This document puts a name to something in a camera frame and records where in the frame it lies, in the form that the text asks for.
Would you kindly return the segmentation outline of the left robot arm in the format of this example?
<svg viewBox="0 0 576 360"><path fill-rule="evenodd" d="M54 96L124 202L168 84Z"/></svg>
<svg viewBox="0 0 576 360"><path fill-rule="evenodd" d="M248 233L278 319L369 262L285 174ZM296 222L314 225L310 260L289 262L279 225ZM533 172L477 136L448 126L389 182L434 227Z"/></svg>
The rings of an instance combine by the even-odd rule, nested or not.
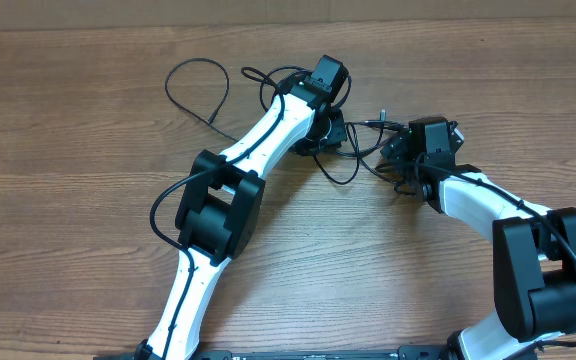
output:
<svg viewBox="0 0 576 360"><path fill-rule="evenodd" d="M273 88L263 117L221 153L202 151L149 212L153 232L179 257L162 316L137 359L194 355L217 282L255 231L269 173L289 151L310 156L340 143L333 133L343 125L340 108L351 86L342 62L324 55L314 69L297 68L280 82L251 67L241 73Z"/></svg>

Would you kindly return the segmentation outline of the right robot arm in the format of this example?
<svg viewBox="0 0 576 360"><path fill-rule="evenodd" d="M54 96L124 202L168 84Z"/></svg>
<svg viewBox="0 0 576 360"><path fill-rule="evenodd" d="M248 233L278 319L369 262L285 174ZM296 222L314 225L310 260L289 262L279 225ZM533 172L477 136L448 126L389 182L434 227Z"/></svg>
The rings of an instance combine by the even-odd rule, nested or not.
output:
<svg viewBox="0 0 576 360"><path fill-rule="evenodd" d="M546 347L576 348L576 208L550 209L459 165L464 137L454 121L426 117L393 125L376 170L468 225L492 246L494 310L454 332L432 359L534 359Z"/></svg>

